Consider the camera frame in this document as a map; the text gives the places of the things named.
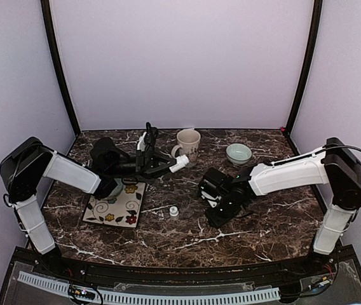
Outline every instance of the white mug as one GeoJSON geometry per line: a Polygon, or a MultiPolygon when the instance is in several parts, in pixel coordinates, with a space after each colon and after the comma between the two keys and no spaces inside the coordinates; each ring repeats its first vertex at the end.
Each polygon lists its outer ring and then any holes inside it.
{"type": "Polygon", "coordinates": [[[198,148],[200,143],[200,133],[193,129],[183,129],[176,135],[178,144],[172,149],[171,155],[176,158],[176,152],[185,154],[189,158],[189,164],[186,167],[196,165],[198,159],[198,148]]]}

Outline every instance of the small bowl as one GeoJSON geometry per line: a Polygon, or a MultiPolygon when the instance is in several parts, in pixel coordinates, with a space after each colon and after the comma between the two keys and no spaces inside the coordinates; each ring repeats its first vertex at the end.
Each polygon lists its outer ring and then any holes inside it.
{"type": "Polygon", "coordinates": [[[227,159],[233,164],[246,164],[252,156],[251,149],[244,144],[234,143],[226,149],[227,159]]]}

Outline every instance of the table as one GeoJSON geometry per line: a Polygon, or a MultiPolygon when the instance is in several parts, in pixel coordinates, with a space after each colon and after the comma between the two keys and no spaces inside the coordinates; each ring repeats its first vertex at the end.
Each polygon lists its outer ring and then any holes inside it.
{"type": "MultiPolygon", "coordinates": [[[[278,130],[198,131],[201,133],[198,164],[148,182],[137,229],[82,222],[86,194],[54,183],[43,212],[63,256],[124,266],[206,268],[306,255],[323,217],[310,187],[257,198],[248,207],[254,214],[233,219],[221,229],[208,226],[204,215],[208,203],[197,196],[197,184],[208,168],[215,167],[231,175],[239,170],[239,166],[226,159],[226,147],[232,143],[243,143],[251,148],[253,157],[248,166],[293,156],[282,133],[278,130]],[[172,205],[179,209],[179,220],[169,216],[172,205]]],[[[142,132],[83,132],[69,156],[90,164],[92,144],[101,137],[111,137],[119,148],[135,154],[142,132]]],[[[177,132],[160,130],[156,147],[169,153],[176,144],[177,132]]]]}

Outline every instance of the small white bottle cap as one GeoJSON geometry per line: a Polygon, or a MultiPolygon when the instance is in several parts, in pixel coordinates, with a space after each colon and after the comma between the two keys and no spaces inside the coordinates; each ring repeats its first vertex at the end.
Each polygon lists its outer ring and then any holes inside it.
{"type": "Polygon", "coordinates": [[[169,208],[169,215],[171,215],[171,217],[178,217],[179,216],[179,211],[178,208],[173,206],[169,208]]]}

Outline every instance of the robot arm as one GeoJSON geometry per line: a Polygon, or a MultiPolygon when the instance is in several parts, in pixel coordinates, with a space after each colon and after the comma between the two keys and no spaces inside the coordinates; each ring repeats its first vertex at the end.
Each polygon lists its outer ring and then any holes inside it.
{"type": "Polygon", "coordinates": [[[291,187],[329,183],[334,197],[313,249],[319,254],[330,254],[361,207],[361,162],[348,149],[325,150],[342,145],[339,139],[331,138],[326,146],[307,154],[243,168],[236,178],[209,169],[199,184],[201,196],[212,206],[206,211],[209,224],[222,226],[237,216],[241,205],[256,196],[291,187]]]}
{"type": "Polygon", "coordinates": [[[158,130],[147,123],[135,157],[118,149],[110,138],[97,141],[91,151],[91,168],[67,158],[31,137],[9,154],[0,164],[0,174],[9,194],[22,231],[32,240],[40,254],[56,247],[44,221],[36,198],[36,188],[42,177],[76,187],[101,199],[121,191],[122,177],[136,175],[155,178],[184,168],[186,156],[176,159],[155,150],[158,130]]]}

